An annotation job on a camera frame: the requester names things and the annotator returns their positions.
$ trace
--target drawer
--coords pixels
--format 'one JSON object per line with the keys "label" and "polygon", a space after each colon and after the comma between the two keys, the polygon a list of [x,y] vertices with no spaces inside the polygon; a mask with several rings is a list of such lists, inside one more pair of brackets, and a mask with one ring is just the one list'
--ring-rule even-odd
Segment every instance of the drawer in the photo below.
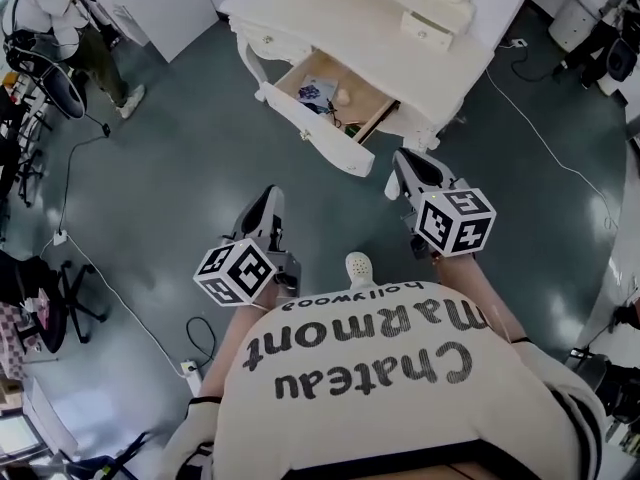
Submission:
{"label": "drawer", "polygon": [[[336,108],[337,127],[330,116],[318,115],[297,100],[298,90],[307,75],[338,82],[332,103]],[[364,141],[392,110],[395,101],[321,50],[314,51],[294,66],[275,85],[262,84],[269,105],[299,130],[303,140],[315,148],[333,165],[354,176],[367,176],[374,155],[363,147]],[[350,103],[337,103],[337,93],[346,89]],[[345,133],[348,124],[361,128],[353,138]]]}
{"label": "drawer", "polygon": [[246,21],[241,22],[240,26],[253,51],[264,59],[287,60],[297,64],[312,51],[310,44],[285,32]]}
{"label": "drawer", "polygon": [[415,13],[403,13],[401,28],[406,34],[438,52],[445,53],[453,41],[451,32]]}

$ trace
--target ornate table leg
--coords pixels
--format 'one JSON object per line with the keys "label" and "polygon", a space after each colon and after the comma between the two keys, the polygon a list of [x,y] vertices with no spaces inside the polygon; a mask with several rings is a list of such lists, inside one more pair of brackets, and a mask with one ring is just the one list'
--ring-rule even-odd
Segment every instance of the ornate table leg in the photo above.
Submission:
{"label": "ornate table leg", "polygon": [[231,25],[231,30],[236,33],[236,38],[238,40],[238,53],[240,54],[240,58],[244,65],[247,67],[249,72],[254,76],[254,78],[258,81],[258,90],[256,91],[255,97],[258,101],[264,102],[265,95],[262,91],[262,82],[267,81],[267,75],[262,69],[262,64],[260,64],[260,60],[256,56],[255,52],[251,48],[249,41],[242,33],[242,29],[238,27],[233,18],[229,20]]}

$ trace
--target white sneaker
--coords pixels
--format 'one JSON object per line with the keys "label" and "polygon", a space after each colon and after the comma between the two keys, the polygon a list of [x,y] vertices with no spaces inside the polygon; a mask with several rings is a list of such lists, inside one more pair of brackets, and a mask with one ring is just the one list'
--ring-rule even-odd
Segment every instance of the white sneaker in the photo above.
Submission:
{"label": "white sneaker", "polygon": [[144,85],[139,85],[136,87],[133,92],[127,98],[125,104],[121,107],[118,107],[118,112],[122,116],[122,119],[129,119],[131,114],[138,108],[142,98],[144,98],[145,88]]}
{"label": "white sneaker", "polygon": [[345,260],[347,274],[351,284],[374,284],[373,265],[369,257],[362,252],[351,252]]}

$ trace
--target gray floor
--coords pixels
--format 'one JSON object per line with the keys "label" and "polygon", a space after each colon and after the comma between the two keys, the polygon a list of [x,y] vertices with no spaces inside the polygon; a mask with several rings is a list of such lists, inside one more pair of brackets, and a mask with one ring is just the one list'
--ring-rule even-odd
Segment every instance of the gray floor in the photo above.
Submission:
{"label": "gray floor", "polygon": [[[552,67],[559,50],[531,12],[514,36],[532,45],[523,72]],[[509,63],[523,50],[500,50],[491,65],[498,83],[521,106],[557,154],[608,197],[617,215],[625,174],[624,112],[576,77],[527,84]],[[191,275],[244,205],[276,183],[287,197],[283,245],[304,265],[303,292],[344,288],[344,256],[360,249],[378,281],[434,279],[429,263],[412,258],[400,221],[403,202],[383,195],[391,154],[400,140],[376,134],[368,147],[373,171],[360,179],[330,166],[294,127],[257,102],[255,80],[242,64],[233,34],[215,25],[170,65],[150,50],[118,52],[125,77],[148,95],[126,123],[89,89],[94,117],[114,133],[76,151],[64,227],[147,323],[176,362],[202,360],[184,331],[202,315],[221,339],[231,311],[215,307]],[[277,77],[286,69],[270,63]],[[601,200],[579,178],[560,170],[526,122],[486,76],[468,95],[467,123],[447,130],[436,156],[482,188],[498,211],[488,247],[479,255],[487,275],[530,336],[561,357],[575,342],[600,288],[614,238]],[[7,250],[39,253],[60,218],[67,156],[95,136],[89,120],[63,122],[43,137],[47,175],[27,210],[14,202]],[[73,258],[70,244],[50,248],[53,265]],[[57,363],[31,372],[81,444],[82,453],[114,452],[138,432],[171,429],[183,417],[189,391],[154,345],[98,279],[83,296],[110,319],[92,326],[90,344],[69,335]],[[196,339],[207,347],[201,329]],[[132,468],[142,478],[157,446]]]}

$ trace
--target person's arm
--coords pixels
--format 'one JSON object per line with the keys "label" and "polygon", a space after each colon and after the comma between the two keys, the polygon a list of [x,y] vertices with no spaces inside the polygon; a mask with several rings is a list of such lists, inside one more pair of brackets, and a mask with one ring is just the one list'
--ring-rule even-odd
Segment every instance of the person's arm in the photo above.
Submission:
{"label": "person's arm", "polygon": [[607,0],[607,3],[599,9],[600,17],[604,18],[611,9],[618,7],[621,3],[622,0]]}
{"label": "person's arm", "polygon": [[[270,281],[256,304],[271,310],[276,306],[278,285]],[[205,375],[198,396],[189,403],[187,418],[178,427],[165,447],[160,459],[156,480],[175,480],[194,457],[195,452],[212,446],[218,427],[218,411],[224,383],[240,344],[249,330],[265,315],[265,310],[254,306],[236,309],[218,349],[213,364]]]}
{"label": "person's arm", "polygon": [[496,334],[509,342],[527,337],[524,328],[493,289],[473,256],[440,257],[436,262],[436,270],[443,286],[462,293],[480,308]]}
{"label": "person's arm", "polygon": [[[256,299],[256,304],[271,311],[276,306],[278,297],[278,285],[270,281],[260,296]],[[198,397],[218,397],[224,394],[224,382],[231,368],[238,348],[255,323],[260,320],[266,312],[255,306],[241,306],[236,309],[227,332],[222,340],[222,345],[218,349],[213,364],[202,381],[202,387]]]}

